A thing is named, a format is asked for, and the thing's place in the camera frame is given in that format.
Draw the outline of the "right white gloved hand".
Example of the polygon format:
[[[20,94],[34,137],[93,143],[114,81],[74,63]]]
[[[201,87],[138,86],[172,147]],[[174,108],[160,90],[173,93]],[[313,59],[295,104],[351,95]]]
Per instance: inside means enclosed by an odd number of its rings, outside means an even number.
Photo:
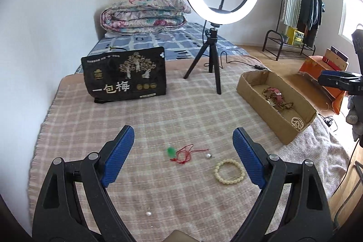
[[[348,98],[348,115],[346,122],[352,125],[354,141],[362,140],[362,124],[363,124],[363,102],[362,96],[354,95]]]

